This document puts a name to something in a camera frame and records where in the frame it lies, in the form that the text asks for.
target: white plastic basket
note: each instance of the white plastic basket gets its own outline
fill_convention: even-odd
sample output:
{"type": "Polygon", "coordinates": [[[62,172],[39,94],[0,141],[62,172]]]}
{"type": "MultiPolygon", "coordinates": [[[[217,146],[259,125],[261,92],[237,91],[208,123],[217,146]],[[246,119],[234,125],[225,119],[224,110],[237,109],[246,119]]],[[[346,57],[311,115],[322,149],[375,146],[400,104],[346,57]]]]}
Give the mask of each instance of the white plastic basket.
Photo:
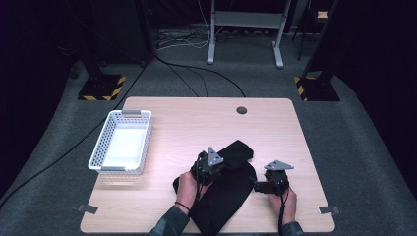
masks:
{"type": "Polygon", "coordinates": [[[151,133],[148,110],[110,111],[89,160],[100,174],[142,174],[151,133]]]}

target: metal stand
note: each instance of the metal stand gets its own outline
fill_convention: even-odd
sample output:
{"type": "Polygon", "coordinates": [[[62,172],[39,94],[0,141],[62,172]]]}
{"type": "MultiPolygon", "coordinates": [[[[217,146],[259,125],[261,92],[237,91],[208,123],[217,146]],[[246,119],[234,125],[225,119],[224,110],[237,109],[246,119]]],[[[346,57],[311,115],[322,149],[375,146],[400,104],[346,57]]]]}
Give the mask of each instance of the metal stand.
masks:
{"type": "Polygon", "coordinates": [[[211,0],[211,22],[208,47],[208,64],[214,63],[215,50],[215,26],[234,26],[252,28],[273,28],[279,29],[276,41],[272,43],[276,67],[283,68],[279,43],[282,39],[285,23],[288,17],[288,10],[291,0],[286,0],[284,11],[281,14],[275,13],[246,13],[246,12],[224,12],[215,11],[215,0],[211,0]]]}

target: bracelet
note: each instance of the bracelet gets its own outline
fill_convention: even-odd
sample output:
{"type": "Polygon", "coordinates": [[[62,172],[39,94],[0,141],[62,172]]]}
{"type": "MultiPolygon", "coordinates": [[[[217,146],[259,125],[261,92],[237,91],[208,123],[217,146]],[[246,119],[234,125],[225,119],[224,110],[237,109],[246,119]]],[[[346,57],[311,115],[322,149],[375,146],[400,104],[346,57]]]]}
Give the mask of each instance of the bracelet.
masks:
{"type": "Polygon", "coordinates": [[[185,205],[183,205],[183,204],[181,204],[181,203],[179,203],[179,202],[176,202],[176,201],[175,201],[175,204],[177,204],[177,205],[179,205],[179,206],[184,207],[185,209],[187,209],[187,210],[188,210],[188,213],[190,213],[190,209],[189,209],[188,207],[186,207],[185,205]]]}

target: gray carpet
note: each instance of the gray carpet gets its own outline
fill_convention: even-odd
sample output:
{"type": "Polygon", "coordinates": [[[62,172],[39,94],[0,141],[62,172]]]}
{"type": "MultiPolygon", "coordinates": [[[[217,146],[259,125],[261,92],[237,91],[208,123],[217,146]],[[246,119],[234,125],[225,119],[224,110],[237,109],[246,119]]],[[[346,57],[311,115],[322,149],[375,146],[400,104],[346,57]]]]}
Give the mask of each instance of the gray carpet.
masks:
{"type": "MultiPolygon", "coordinates": [[[[342,211],[333,217],[336,226],[332,233],[315,235],[417,235],[417,202],[354,92],[333,78],[340,102],[300,99],[293,78],[301,75],[312,50],[306,49],[297,61],[299,38],[292,42],[291,37],[286,35],[281,43],[282,70],[274,66],[273,38],[265,36],[218,43],[213,65],[206,64],[207,46],[169,47],[158,50],[157,55],[171,63],[221,73],[248,97],[292,100],[328,203],[342,211]]],[[[242,96],[220,75],[173,67],[182,81],[153,59],[145,69],[135,65],[102,68],[105,74],[127,77],[121,93],[113,101],[81,101],[77,100],[78,92],[88,74],[82,64],[77,67],[80,77],[68,80],[48,130],[9,193],[84,140],[5,203],[0,211],[0,235],[84,234],[80,230],[83,215],[75,208],[88,203],[97,177],[88,169],[89,157],[102,120],[110,110],[120,109],[126,97],[242,96]]]]}

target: hand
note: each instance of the hand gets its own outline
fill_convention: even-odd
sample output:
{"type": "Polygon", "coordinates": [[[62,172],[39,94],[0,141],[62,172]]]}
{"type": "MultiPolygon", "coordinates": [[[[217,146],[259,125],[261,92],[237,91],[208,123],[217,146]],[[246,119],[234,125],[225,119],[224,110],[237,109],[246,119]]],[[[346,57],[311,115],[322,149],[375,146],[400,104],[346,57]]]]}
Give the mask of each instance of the hand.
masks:
{"type": "MultiPolygon", "coordinates": [[[[292,191],[291,188],[285,190],[282,195],[285,202],[284,216],[282,217],[282,225],[295,221],[295,210],[297,207],[297,195],[292,191]]],[[[272,203],[273,212],[276,216],[279,216],[279,211],[281,209],[281,197],[276,194],[268,194],[269,200],[272,203]]]]}
{"type": "MultiPolygon", "coordinates": [[[[201,198],[203,194],[206,192],[206,190],[209,188],[209,186],[202,187],[201,185],[197,185],[196,180],[193,178],[193,175],[190,172],[185,172],[181,174],[179,179],[176,202],[181,203],[188,209],[191,209],[191,207],[193,207],[197,191],[200,190],[198,190],[198,188],[202,188],[202,191],[200,192],[201,198]]],[[[178,208],[180,208],[185,214],[189,214],[189,211],[185,207],[179,204],[175,205],[178,208]]]]}

